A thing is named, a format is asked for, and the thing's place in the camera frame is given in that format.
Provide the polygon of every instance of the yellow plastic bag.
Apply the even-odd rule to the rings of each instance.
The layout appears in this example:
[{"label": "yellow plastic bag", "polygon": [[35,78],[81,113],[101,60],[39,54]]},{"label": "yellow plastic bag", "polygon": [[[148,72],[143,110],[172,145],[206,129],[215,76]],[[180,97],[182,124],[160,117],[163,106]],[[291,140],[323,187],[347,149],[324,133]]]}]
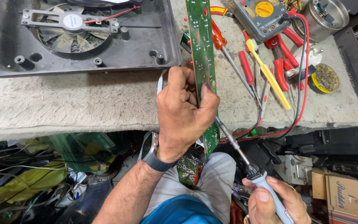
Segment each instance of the yellow plastic bag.
[{"label": "yellow plastic bag", "polygon": [[0,187],[0,203],[4,202],[5,200],[9,199],[10,197],[22,190],[24,191],[20,192],[18,195],[14,196],[7,202],[13,203],[15,201],[27,200],[39,191],[44,191],[49,189],[51,186],[56,186],[58,183],[62,182],[67,176],[67,170],[62,167],[64,165],[65,163],[63,162],[53,161],[47,164],[48,168],[63,169],[50,170],[34,168],[23,172],[22,174],[17,176],[21,180],[18,178],[13,178],[10,182]]}]

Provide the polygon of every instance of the fingernail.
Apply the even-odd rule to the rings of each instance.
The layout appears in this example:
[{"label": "fingernail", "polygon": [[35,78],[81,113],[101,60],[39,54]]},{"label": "fingernail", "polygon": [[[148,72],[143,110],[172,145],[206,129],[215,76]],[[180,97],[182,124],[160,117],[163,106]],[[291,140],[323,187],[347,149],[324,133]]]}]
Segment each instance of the fingernail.
[{"label": "fingernail", "polygon": [[277,179],[274,177],[269,177],[270,182],[277,183]]},{"label": "fingernail", "polygon": [[205,85],[206,85],[206,87],[207,87],[209,90],[212,91],[211,86],[209,85],[209,83],[206,83]]},{"label": "fingernail", "polygon": [[256,196],[257,196],[258,199],[259,199],[260,201],[262,201],[262,202],[267,202],[267,201],[269,201],[269,198],[270,198],[270,196],[269,196],[268,193],[262,192],[262,191],[257,192],[257,193],[256,193]]}]

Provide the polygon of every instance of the concrete workbench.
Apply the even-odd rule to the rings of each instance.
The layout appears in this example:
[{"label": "concrete workbench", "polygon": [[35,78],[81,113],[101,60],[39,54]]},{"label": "concrete workbench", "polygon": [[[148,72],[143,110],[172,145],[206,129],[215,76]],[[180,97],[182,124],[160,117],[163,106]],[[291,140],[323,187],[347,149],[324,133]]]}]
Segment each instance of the concrete workbench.
[{"label": "concrete workbench", "polygon": [[[171,4],[180,41],[187,30],[187,22],[183,20],[185,5],[183,0],[172,0]],[[219,0],[211,0],[211,5],[222,6]],[[228,41],[227,50],[237,65],[241,65],[238,52],[245,50],[241,25],[233,18],[213,18]],[[296,49],[289,38],[282,37],[289,49]],[[309,89],[299,125],[321,129],[358,126],[358,98],[334,38],[326,39],[316,48],[324,49],[323,63],[336,71],[340,87],[326,95]],[[182,66],[190,67],[191,55],[183,48],[181,51]],[[267,65],[272,65],[271,50],[261,45],[260,55]],[[252,59],[247,57],[253,70]],[[256,101],[223,53],[217,50],[215,71],[221,120],[231,130],[254,125],[258,113]],[[0,79],[0,140],[64,132],[157,129],[156,91],[160,74],[161,70],[152,70]],[[257,80],[263,89],[265,80],[262,77]],[[276,97],[271,97],[262,127],[283,128],[293,122],[297,90],[292,87],[285,95],[293,109],[286,111]]]}]

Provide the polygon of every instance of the red wire on fan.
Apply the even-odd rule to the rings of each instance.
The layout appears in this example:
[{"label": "red wire on fan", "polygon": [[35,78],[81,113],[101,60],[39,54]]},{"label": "red wire on fan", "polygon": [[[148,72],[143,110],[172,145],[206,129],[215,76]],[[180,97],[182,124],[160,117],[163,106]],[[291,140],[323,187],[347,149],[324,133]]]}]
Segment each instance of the red wire on fan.
[{"label": "red wire on fan", "polygon": [[[140,7],[141,7],[141,6],[133,5],[133,8],[128,9],[128,10],[125,10],[125,11],[120,12],[120,13],[117,13],[117,14],[112,15],[112,16],[108,16],[108,17],[106,17],[106,18],[104,18],[104,19],[101,19],[99,22],[102,22],[102,21],[104,21],[104,20],[106,20],[106,19],[109,19],[109,18],[112,18],[112,17],[115,17],[115,16],[119,16],[119,15],[121,15],[122,13],[126,13],[126,12],[129,12],[129,11],[131,11],[131,10],[133,10],[133,9],[140,8]],[[88,21],[85,21],[84,23],[92,23],[92,22],[97,22],[97,21],[96,21],[96,20],[88,20]]]},{"label": "red wire on fan", "polygon": [[[302,104],[302,110],[301,110],[301,114],[299,115],[299,118],[298,120],[296,121],[296,123],[294,124],[294,127],[299,123],[299,121],[301,120],[302,118],[302,115],[303,115],[303,112],[304,112],[304,109],[305,109],[305,105],[306,105],[306,97],[307,97],[307,74],[309,73],[309,24],[307,23],[307,20],[306,18],[299,14],[299,13],[295,13],[295,10],[291,10],[291,12],[289,12],[290,16],[299,16],[306,24],[306,70],[305,70],[305,74],[306,74],[306,77],[305,77],[305,94],[304,94],[304,101],[303,101],[303,104]],[[260,137],[265,137],[265,136],[272,136],[272,135],[279,135],[279,134],[282,134],[282,133],[285,133],[288,129],[284,130],[284,131],[281,131],[279,133],[273,133],[273,134],[267,134],[267,135],[258,135],[258,136],[255,136],[255,137],[252,137],[252,138],[246,138],[246,139],[243,139],[243,140],[238,140],[238,141],[246,141],[246,140],[251,140],[251,139],[256,139],[256,138],[260,138]]]}]

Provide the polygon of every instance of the black electronic device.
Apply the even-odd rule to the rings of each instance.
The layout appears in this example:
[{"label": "black electronic device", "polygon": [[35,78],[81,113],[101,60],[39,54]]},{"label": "black electronic device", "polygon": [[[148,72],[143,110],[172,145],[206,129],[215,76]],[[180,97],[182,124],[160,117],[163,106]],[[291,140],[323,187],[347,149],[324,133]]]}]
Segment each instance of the black electronic device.
[{"label": "black electronic device", "polygon": [[243,25],[244,29],[262,44],[286,29],[289,20],[279,23],[279,19],[288,14],[279,0],[225,0],[227,8]]},{"label": "black electronic device", "polygon": [[169,0],[0,0],[0,78],[181,63]]}]

